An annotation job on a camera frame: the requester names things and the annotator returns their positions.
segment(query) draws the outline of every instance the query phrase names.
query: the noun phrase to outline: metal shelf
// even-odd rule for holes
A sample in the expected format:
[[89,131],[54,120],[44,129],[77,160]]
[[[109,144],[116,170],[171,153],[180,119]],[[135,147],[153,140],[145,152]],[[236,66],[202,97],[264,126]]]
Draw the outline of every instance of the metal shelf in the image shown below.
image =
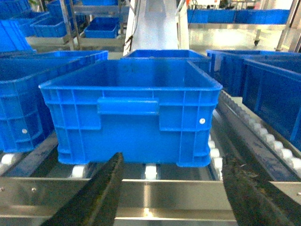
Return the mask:
[[124,35],[120,35],[115,39],[86,38],[84,34],[80,36],[80,45],[82,47],[122,47],[124,43]]
[[283,30],[285,24],[197,24],[192,23],[189,28],[198,29],[243,29],[243,30]]
[[120,6],[83,6],[81,4],[74,5],[76,14],[94,15],[94,16],[115,16],[119,14]]

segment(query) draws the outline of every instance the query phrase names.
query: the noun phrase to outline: metal pole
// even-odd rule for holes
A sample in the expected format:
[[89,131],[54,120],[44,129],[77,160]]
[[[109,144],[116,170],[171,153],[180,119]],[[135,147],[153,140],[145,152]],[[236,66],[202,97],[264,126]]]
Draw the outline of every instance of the metal pole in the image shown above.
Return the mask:
[[65,0],[60,0],[60,4],[61,4],[61,8],[62,8],[64,23],[65,23],[66,30],[67,30],[67,35],[69,37],[70,50],[74,50],[75,45],[74,45],[74,40],[73,40],[73,37],[72,37],[72,34],[71,34],[71,26],[70,26],[70,23],[69,23],[69,14],[68,14],[68,10],[67,10],[67,7],[66,7]]
[[75,28],[78,48],[81,50],[79,28],[77,26],[76,16],[75,16],[75,13],[74,13],[73,0],[70,0],[70,7],[71,7],[72,19],[73,19],[73,24],[74,24],[74,28]]
[[290,14],[288,16],[288,19],[287,19],[287,22],[286,22],[286,25],[285,25],[285,29],[281,33],[278,45],[276,47],[276,51],[281,51],[282,50],[282,44],[284,42],[284,39],[285,39],[286,34],[288,32],[288,29],[290,27],[292,17],[294,15],[294,12],[295,12],[295,10],[297,8],[297,5],[298,5],[298,1],[300,1],[300,0],[293,0],[293,2],[292,2],[292,6],[291,6],[291,9],[290,9]]
[[[262,0],[262,3],[260,5],[260,10],[267,9],[268,5],[269,5],[269,0]],[[256,34],[256,38],[255,38],[255,41],[254,41],[255,46],[257,46],[259,41],[260,41],[260,39],[259,39],[260,33],[261,33],[261,29],[258,29],[257,34]]]

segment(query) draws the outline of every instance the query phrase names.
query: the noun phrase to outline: stacked blue crate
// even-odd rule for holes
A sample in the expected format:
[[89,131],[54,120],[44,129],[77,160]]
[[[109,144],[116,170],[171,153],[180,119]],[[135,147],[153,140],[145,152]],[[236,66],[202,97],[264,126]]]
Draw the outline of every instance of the stacked blue crate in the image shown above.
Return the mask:
[[30,10],[27,0],[0,0],[0,20],[5,20]]
[[85,29],[86,38],[114,39],[120,28],[118,17],[96,17]]
[[49,17],[48,12],[33,12],[29,10],[15,16],[13,19],[19,22],[20,30],[25,37],[29,37],[34,35],[34,30],[30,25],[47,17]]
[[[72,12],[69,0],[66,1],[67,12],[69,14],[69,20],[71,30],[74,30],[74,22],[72,18]],[[62,8],[60,0],[51,1],[47,4],[47,8],[50,13],[50,17],[40,20],[31,25],[34,33],[37,37],[63,37],[67,34],[66,26],[63,21]],[[84,16],[76,16],[78,26],[85,22]]]

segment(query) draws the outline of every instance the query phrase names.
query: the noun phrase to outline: blue plastic crate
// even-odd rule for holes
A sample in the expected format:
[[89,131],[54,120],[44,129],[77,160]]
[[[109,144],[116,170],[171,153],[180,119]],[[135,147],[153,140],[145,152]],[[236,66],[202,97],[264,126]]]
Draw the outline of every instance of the blue plastic crate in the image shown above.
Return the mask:
[[114,39],[118,36],[118,17],[97,17],[85,29],[86,38]]
[[238,10],[235,23],[238,24],[285,24],[289,10],[268,9],[268,10]]
[[83,66],[67,58],[0,59],[0,137],[5,152],[31,151],[53,131],[38,85]]
[[118,0],[82,0],[85,6],[112,6],[118,5]]
[[21,15],[18,15],[14,18],[14,20],[18,21],[19,28],[25,37],[33,36],[34,30],[30,25],[38,20],[42,20],[46,17],[49,17],[48,12],[32,12],[26,11]]
[[[71,11],[69,0],[66,1],[66,7],[67,7],[68,14],[71,17],[72,11]],[[47,4],[47,8],[51,16],[59,17],[59,18],[63,17],[60,0],[51,1],[50,3]]]
[[246,60],[243,103],[301,150],[301,60]]
[[222,86],[190,62],[101,61],[40,88],[59,162],[104,162],[116,150],[126,162],[210,162],[208,137]]
[[64,21],[57,17],[48,17],[31,24],[37,37],[63,37],[67,34]]
[[243,94],[246,79],[244,59],[301,56],[296,53],[262,50],[207,50],[207,55],[211,57],[211,77],[219,81],[233,97],[242,97]]
[[206,73],[210,71],[210,62],[211,58],[203,56],[195,51],[192,50],[135,50],[126,56],[125,58],[145,58],[148,59],[149,57],[155,58],[173,58],[173,59],[183,59],[189,60],[193,62],[196,66],[200,69],[204,70]]
[[0,0],[0,19],[8,19],[30,10],[27,0]]
[[228,23],[234,22],[235,10],[209,10],[208,23]]
[[0,21],[0,52],[32,50],[16,21]]
[[187,10],[188,23],[207,24],[210,10]]

